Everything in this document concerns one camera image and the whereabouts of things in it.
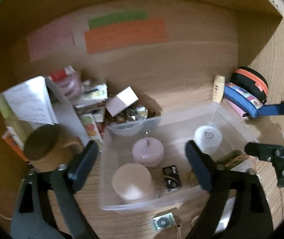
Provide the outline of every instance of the small black box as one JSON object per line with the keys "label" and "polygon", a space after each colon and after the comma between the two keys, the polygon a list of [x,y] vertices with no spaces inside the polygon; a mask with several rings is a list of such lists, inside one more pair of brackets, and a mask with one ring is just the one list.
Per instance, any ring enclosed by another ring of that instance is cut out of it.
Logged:
{"label": "small black box", "polygon": [[182,187],[182,183],[176,166],[171,165],[163,168],[164,180],[167,191],[177,190]]}

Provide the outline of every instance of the orange sticky note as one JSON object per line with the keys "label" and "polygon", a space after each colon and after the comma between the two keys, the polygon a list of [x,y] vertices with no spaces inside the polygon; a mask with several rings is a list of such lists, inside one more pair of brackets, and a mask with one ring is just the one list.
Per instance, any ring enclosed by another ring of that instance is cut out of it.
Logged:
{"label": "orange sticky note", "polygon": [[162,18],[122,22],[94,28],[84,33],[89,54],[118,49],[135,44],[166,41],[166,28]]}

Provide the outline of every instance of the mug handle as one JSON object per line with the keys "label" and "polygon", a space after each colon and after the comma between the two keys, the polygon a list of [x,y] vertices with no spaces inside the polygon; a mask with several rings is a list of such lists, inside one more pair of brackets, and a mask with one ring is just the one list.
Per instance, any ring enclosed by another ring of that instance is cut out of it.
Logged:
{"label": "mug handle", "polygon": [[83,144],[82,144],[80,138],[78,138],[78,137],[70,137],[68,139],[68,141],[62,147],[66,148],[66,147],[70,147],[70,146],[76,146],[78,154],[81,153],[84,149]]}

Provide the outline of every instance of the green sticky note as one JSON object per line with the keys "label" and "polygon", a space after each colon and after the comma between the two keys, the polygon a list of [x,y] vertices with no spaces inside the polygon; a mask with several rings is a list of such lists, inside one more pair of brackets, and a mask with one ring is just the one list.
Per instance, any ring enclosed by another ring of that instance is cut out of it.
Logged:
{"label": "green sticky note", "polygon": [[120,22],[133,22],[140,20],[147,20],[146,11],[143,10],[125,10],[119,13],[111,13],[101,17],[93,18],[89,20],[90,29],[99,28],[110,24],[116,24]]}
{"label": "green sticky note", "polygon": [[0,112],[4,119],[13,114],[9,104],[6,101],[6,98],[2,93],[0,93]]}

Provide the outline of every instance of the black pouch with orange stripe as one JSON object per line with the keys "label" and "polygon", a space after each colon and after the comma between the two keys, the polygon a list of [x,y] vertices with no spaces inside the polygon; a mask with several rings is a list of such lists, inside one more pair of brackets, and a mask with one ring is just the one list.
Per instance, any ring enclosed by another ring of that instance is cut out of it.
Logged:
{"label": "black pouch with orange stripe", "polygon": [[230,81],[251,93],[261,103],[266,103],[268,84],[266,79],[257,71],[249,67],[239,67],[232,74]]}

